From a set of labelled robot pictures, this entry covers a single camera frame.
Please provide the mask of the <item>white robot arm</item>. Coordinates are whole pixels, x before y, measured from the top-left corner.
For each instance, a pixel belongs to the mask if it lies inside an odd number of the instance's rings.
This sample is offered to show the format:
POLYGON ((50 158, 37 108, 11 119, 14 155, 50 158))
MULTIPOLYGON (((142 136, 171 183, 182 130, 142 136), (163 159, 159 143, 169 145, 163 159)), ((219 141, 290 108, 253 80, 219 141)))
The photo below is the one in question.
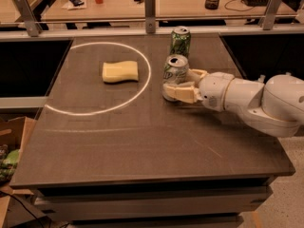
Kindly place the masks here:
POLYGON ((238 115, 247 125, 274 137, 292 137, 304 124, 304 81, 289 73, 255 81, 224 72, 190 69, 181 84, 165 83, 171 100, 238 115))

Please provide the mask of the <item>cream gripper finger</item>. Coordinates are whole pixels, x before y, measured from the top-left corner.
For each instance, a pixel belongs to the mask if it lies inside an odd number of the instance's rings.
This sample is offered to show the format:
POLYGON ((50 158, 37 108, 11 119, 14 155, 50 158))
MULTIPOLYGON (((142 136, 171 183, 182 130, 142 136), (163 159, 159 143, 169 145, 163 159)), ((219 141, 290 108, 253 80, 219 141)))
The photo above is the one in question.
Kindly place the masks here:
POLYGON ((194 104, 202 100, 200 91, 195 87, 194 82, 186 82, 178 85, 166 83, 163 85, 163 92, 169 98, 188 104, 194 104))
POLYGON ((189 68, 186 74, 186 81, 193 82, 194 86, 199 86, 200 81, 208 74, 203 69, 191 69, 189 68))

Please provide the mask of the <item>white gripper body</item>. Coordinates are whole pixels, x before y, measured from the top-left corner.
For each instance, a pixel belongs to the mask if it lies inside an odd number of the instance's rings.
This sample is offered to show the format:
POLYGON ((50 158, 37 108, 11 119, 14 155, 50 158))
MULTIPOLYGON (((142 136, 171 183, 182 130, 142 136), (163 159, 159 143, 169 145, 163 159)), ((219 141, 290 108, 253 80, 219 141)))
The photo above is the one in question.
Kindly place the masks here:
POLYGON ((233 74, 223 72, 215 72, 203 77, 199 82, 202 105, 211 110, 223 111, 226 91, 234 79, 233 74))

